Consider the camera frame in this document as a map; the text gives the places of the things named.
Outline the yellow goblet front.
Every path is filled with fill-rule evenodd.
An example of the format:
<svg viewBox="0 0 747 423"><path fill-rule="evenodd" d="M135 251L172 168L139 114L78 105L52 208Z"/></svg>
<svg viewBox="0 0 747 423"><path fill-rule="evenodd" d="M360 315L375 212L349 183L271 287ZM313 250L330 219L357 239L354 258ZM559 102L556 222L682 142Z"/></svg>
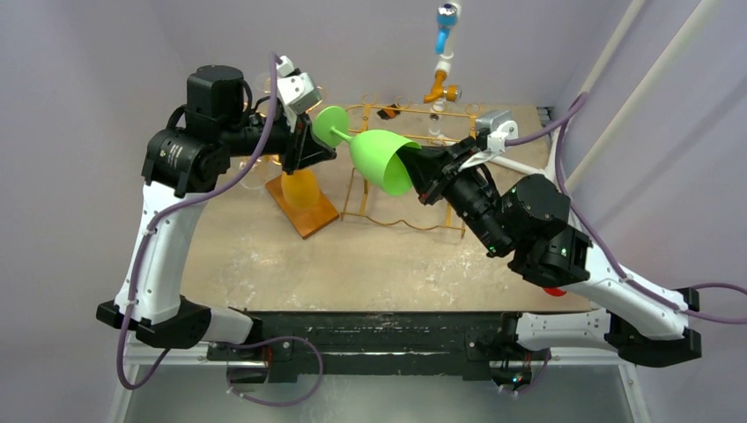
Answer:
<svg viewBox="0 0 747 423"><path fill-rule="evenodd" d="M312 169L296 170L292 174L283 173L280 178L282 197L297 209L316 206L321 191Z"/></svg>

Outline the gold scroll glass rack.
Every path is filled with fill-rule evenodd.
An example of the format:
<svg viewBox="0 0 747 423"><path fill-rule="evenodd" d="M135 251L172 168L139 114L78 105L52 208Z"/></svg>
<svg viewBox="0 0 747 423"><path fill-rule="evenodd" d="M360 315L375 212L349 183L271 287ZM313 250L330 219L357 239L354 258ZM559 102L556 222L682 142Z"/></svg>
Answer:
<svg viewBox="0 0 747 423"><path fill-rule="evenodd" d="M298 116L284 107L278 95L272 130L259 159L270 161L270 178L261 189L265 188L268 191L299 236L306 239L338 219L339 213L322 194L322 191L318 204L306 209L291 207L282 197L280 178L284 173L283 150L287 134L292 132L292 126L296 123Z"/></svg>

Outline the green plastic goblet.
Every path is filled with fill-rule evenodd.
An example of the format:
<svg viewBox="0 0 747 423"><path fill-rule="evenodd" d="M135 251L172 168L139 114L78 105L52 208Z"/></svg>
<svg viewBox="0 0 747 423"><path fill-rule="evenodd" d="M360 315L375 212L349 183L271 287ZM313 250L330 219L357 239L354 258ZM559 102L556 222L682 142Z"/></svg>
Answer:
<svg viewBox="0 0 747 423"><path fill-rule="evenodd" d="M365 130L350 135L349 117L339 106L324 108L313 122L313 134L330 148L347 144L353 166L370 183L392 197L412 188L405 165L397 156L401 149L421 150L422 146L389 130Z"/></svg>

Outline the tall clear flute glass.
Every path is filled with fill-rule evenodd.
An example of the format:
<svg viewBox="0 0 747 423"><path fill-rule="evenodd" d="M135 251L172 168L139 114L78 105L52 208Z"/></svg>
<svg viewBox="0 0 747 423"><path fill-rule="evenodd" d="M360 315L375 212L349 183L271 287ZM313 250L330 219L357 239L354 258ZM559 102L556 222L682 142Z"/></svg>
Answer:
<svg viewBox="0 0 747 423"><path fill-rule="evenodd" d="M273 73L265 71L258 74L255 77L256 91L259 92L261 96L270 95L272 92L279 95L279 90L277 88L279 77L280 75L277 72Z"/></svg>

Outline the gold rectangular wire rack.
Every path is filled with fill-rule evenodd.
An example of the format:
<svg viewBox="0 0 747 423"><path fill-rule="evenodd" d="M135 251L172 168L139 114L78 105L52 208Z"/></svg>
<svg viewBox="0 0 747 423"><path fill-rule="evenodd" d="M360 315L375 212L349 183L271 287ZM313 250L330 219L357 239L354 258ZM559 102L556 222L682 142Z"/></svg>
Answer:
<svg viewBox="0 0 747 423"><path fill-rule="evenodd" d="M403 105L400 103L401 99L402 97L399 96L394 102L402 110L399 116L405 116L407 121L412 123L413 129L406 131L398 130L397 133L428 146L450 145L468 135L475 135L476 119L484 111L484 106L480 103L457 106L454 103L441 101L436 106L416 106L411 101ZM377 110L385 106L387 105L382 105L378 102L378 98L374 94L365 94L361 97L360 103L346 106L344 108L346 113L350 118L355 120L349 132L351 134L358 134L361 131L370 130L371 128L389 130L391 123L396 118L382 121L376 115ZM421 232L437 229L455 230L461 237L466 233L466 226L463 222L454 223L452 221L454 212L450 205L444 207L443 219L431 226L422 226L412 219L377 219L371 212L374 210L375 199L378 197L378 193L379 190L363 178L358 169L354 167L351 170L340 218L362 218L377 226L400 225Z"/></svg>

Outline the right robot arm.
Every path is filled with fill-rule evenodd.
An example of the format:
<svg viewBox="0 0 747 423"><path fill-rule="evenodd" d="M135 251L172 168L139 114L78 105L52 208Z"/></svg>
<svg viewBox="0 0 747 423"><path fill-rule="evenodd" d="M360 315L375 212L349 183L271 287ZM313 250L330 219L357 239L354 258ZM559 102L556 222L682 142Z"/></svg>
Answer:
<svg viewBox="0 0 747 423"><path fill-rule="evenodd" d="M500 192L486 166L467 166L477 152L477 141L468 137L448 147L406 146L396 155L420 203L447 202L489 257L507 257L523 280L595 306L571 314L520 313L494 336L501 356L554 346L598 348L655 368L701 357L701 336L688 319L699 307L695 290L670 290L616 271L601 244L569 223L570 199L546 176L524 176Z"/></svg>

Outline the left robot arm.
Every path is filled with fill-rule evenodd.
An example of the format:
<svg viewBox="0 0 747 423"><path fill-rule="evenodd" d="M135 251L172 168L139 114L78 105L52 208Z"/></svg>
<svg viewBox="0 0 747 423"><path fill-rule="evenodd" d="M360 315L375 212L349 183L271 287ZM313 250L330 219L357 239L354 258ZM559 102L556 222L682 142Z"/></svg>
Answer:
<svg viewBox="0 0 747 423"><path fill-rule="evenodd" d="M248 315L187 300L181 281L198 220L232 158L275 155L292 174L336 157L312 132L308 110L322 97L311 77L281 63L273 86L277 97L259 115L240 70L206 65L189 75L185 104L147 145L128 274L115 298L97 307L98 321L133 331L154 348L188 349L205 341L228 343L240 360L260 354L263 337Z"/></svg>

